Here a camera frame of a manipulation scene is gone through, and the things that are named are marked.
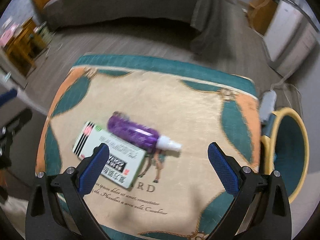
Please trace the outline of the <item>bed with brown cover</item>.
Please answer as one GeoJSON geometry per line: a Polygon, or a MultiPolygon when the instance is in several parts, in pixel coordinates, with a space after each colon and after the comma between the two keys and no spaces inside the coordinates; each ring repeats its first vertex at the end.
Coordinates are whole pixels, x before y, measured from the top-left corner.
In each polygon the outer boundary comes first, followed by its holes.
{"type": "Polygon", "coordinates": [[[190,44],[202,53],[224,33],[226,0],[32,0],[51,29],[94,24],[119,18],[167,18],[190,24],[190,44]]]}

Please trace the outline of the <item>wooden tv cabinet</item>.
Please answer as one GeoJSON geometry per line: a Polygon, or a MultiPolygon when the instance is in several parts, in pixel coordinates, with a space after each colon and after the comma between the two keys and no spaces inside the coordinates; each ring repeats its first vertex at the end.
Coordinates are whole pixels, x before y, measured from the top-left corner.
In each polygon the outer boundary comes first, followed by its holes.
{"type": "Polygon", "coordinates": [[[265,35],[278,3],[275,0],[249,0],[247,19],[249,26],[260,35],[265,35]]]}

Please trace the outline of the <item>wooden bedside table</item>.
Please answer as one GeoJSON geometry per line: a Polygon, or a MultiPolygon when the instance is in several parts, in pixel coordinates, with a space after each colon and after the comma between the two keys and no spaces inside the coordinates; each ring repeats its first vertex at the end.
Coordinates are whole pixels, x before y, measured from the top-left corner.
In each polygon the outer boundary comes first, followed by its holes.
{"type": "Polygon", "coordinates": [[[35,22],[29,18],[22,25],[13,23],[1,34],[1,48],[17,70],[27,77],[31,68],[35,68],[35,22]]]}

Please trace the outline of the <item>small green white bin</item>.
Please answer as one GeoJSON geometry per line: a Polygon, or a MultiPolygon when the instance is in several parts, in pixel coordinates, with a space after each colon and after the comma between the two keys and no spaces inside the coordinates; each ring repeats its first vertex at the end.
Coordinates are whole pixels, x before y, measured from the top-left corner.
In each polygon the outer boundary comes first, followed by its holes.
{"type": "Polygon", "coordinates": [[[36,26],[34,31],[39,35],[46,46],[51,43],[54,33],[49,30],[47,22],[43,22],[41,25],[36,26]]]}

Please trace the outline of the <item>white green medicine box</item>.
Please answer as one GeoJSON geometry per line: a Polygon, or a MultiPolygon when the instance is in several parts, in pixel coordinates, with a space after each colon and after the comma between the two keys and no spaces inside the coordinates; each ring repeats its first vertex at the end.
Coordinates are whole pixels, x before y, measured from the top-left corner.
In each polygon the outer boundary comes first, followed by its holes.
{"type": "Polygon", "coordinates": [[[106,144],[110,152],[101,174],[125,189],[130,188],[146,152],[88,121],[75,141],[73,153],[84,159],[100,144],[106,144]]]}

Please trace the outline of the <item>white power strip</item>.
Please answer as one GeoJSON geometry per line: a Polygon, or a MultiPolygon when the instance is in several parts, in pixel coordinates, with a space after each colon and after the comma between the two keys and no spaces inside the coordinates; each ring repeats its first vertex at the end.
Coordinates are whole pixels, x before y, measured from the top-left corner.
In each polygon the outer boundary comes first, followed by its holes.
{"type": "Polygon", "coordinates": [[[263,123],[269,119],[270,114],[274,111],[276,100],[277,94],[274,90],[268,90],[263,94],[259,107],[260,122],[263,123]]]}

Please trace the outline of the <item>yellow teal trash bin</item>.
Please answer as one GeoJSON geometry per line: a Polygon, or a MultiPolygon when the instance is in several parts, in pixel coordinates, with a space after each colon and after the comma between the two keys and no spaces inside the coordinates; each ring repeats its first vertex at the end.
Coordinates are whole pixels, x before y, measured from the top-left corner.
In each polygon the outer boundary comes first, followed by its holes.
{"type": "Polygon", "coordinates": [[[302,118],[289,107],[273,111],[262,125],[260,143],[259,172],[279,171],[292,203],[302,189],[310,159],[308,134],[302,118]]]}

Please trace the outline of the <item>purple spray bottle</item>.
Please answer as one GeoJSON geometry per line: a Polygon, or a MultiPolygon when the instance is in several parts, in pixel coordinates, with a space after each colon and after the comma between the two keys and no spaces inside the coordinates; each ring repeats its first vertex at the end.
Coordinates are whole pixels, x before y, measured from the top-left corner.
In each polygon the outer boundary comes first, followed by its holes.
{"type": "Polygon", "coordinates": [[[182,145],[148,126],[133,122],[129,117],[115,111],[107,122],[107,130],[138,148],[152,152],[154,149],[180,152],[182,145]]]}

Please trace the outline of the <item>white air purifier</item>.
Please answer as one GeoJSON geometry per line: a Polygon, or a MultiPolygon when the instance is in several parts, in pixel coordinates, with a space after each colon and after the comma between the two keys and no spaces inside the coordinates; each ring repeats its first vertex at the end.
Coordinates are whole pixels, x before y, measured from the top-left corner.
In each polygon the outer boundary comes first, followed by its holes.
{"type": "Polygon", "coordinates": [[[282,77],[290,77],[311,53],[319,29],[300,7],[281,0],[264,35],[268,65],[282,77]]]}

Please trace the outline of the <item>teal orange beige rug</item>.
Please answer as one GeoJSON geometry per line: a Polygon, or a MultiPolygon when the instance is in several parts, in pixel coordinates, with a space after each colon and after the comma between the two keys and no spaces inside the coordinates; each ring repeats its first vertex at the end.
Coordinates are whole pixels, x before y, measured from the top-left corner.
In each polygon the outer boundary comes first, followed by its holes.
{"type": "Polygon", "coordinates": [[[207,154],[225,154],[257,171],[260,121],[253,82],[180,61],[132,55],[84,55],[48,111],[37,172],[80,163],[73,147],[86,122],[107,130],[115,111],[182,145],[146,152],[128,189],[101,175],[85,203],[112,239],[207,239],[229,208],[207,154]]]}

